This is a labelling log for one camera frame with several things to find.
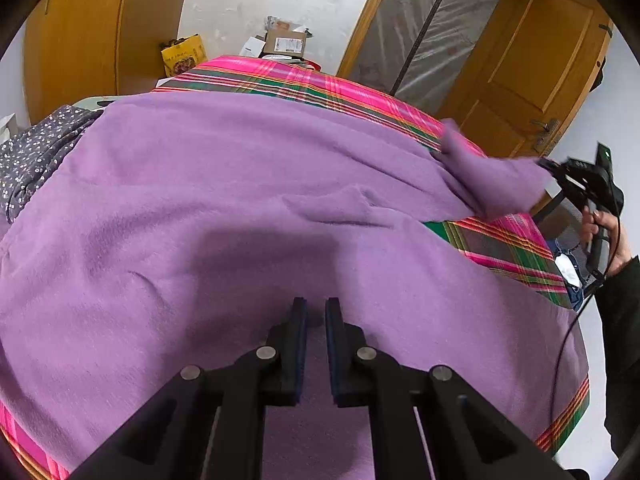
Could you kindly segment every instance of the wooden door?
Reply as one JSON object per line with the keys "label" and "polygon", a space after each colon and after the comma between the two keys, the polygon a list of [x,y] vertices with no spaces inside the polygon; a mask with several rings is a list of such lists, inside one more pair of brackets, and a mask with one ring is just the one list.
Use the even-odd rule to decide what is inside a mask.
{"label": "wooden door", "polygon": [[63,104],[116,94],[121,0],[42,0],[27,20],[24,87],[31,123]]}
{"label": "wooden door", "polygon": [[436,116],[488,155],[547,154],[587,96],[612,26],[596,0],[500,0]]}
{"label": "wooden door", "polygon": [[160,44],[178,35],[184,0],[122,0],[116,46],[118,95],[149,92],[165,77]]}

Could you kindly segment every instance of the metal screw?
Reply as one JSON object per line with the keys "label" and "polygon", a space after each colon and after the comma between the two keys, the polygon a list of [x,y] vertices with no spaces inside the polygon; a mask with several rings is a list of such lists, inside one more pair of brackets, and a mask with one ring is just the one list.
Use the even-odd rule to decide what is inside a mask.
{"label": "metal screw", "polygon": [[358,348],[356,355],[362,359],[363,361],[371,361],[376,358],[378,353],[375,348],[371,348],[370,346],[363,346],[362,348]]}
{"label": "metal screw", "polygon": [[261,346],[255,351],[258,359],[273,359],[276,357],[276,349],[273,346]]}
{"label": "metal screw", "polygon": [[451,371],[451,368],[449,368],[448,366],[436,366],[433,369],[433,372],[431,372],[431,375],[433,375],[433,377],[439,381],[448,381],[452,376],[453,373]]}
{"label": "metal screw", "polygon": [[180,377],[185,381],[193,381],[200,376],[200,368],[196,365],[187,365],[180,370]]}

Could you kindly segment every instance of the human hand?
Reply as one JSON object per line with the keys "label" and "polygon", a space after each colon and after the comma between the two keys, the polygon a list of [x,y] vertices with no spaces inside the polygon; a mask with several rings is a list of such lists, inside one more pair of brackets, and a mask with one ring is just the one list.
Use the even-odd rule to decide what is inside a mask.
{"label": "human hand", "polygon": [[620,224],[620,243],[616,247],[618,241],[618,219],[611,213],[604,211],[589,212],[587,206],[582,210],[582,231],[580,232],[580,241],[588,244],[593,240],[593,235],[598,232],[598,225],[607,228],[611,236],[609,249],[609,271],[607,276],[615,276],[623,267],[631,261],[631,248],[626,238],[626,231]]}

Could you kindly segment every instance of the cardboard box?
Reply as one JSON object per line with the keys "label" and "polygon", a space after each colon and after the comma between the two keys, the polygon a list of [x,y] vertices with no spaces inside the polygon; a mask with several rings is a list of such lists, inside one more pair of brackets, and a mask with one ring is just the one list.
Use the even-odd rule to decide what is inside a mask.
{"label": "cardboard box", "polygon": [[267,32],[267,42],[262,50],[265,54],[283,54],[284,56],[303,57],[306,34],[272,28]]}

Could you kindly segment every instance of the yellow box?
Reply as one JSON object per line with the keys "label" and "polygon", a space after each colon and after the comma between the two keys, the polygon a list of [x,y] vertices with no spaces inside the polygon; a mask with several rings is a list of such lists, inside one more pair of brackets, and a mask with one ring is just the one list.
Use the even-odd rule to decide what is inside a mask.
{"label": "yellow box", "polygon": [[167,77],[187,72],[207,60],[199,34],[173,40],[170,43],[171,46],[162,49],[162,61]]}

